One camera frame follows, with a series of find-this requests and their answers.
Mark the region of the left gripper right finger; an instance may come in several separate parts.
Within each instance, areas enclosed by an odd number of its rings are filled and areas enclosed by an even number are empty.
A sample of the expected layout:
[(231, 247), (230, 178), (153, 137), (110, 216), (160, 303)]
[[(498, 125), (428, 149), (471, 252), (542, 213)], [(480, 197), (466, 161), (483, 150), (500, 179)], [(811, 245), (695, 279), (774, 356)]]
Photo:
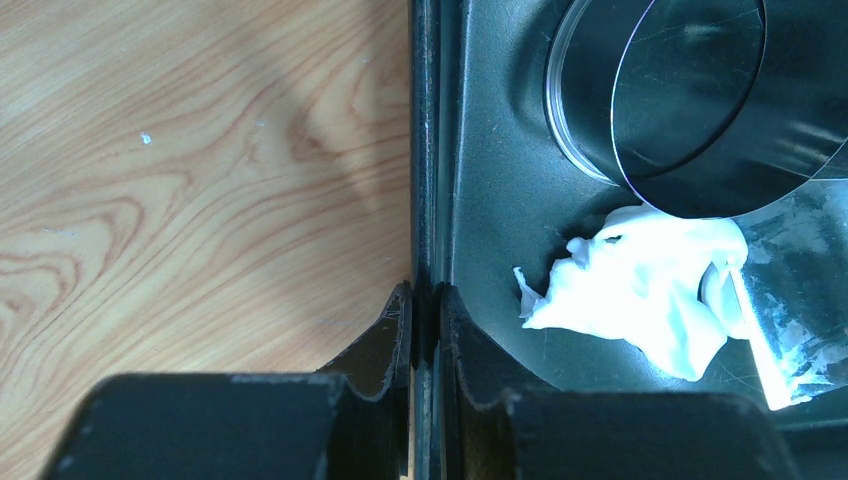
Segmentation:
[(715, 393), (554, 388), (440, 298), (446, 479), (795, 479), (791, 452), (753, 402)]

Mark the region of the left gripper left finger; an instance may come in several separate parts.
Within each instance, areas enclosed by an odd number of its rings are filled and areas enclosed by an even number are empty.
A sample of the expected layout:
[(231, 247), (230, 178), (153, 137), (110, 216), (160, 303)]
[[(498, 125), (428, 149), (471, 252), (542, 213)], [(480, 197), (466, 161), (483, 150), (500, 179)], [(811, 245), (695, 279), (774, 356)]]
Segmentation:
[(45, 479), (397, 479), (408, 468), (412, 290), (311, 373), (128, 373), (99, 382)]

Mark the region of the black baking tray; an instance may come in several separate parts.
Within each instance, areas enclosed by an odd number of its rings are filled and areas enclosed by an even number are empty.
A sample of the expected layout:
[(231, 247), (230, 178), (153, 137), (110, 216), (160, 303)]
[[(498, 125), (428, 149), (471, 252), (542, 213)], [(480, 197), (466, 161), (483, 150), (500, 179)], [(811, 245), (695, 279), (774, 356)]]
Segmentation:
[(536, 284), (622, 193), (572, 166), (543, 119), (547, 49), (562, 1), (413, 1), (411, 195), (414, 274), (409, 475), (413, 479), (588, 478), (569, 426), (592, 399), (679, 406), (765, 399), (739, 342), (686, 383), (633, 347), (523, 330), (512, 265)]

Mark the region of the wooden handled metal scraper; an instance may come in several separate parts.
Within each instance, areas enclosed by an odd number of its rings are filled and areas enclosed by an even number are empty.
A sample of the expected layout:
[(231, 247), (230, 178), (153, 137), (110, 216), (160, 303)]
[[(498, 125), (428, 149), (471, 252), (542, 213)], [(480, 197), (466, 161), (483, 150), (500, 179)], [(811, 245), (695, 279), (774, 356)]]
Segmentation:
[(735, 219), (733, 281), (771, 410), (847, 385), (847, 182), (813, 180)]

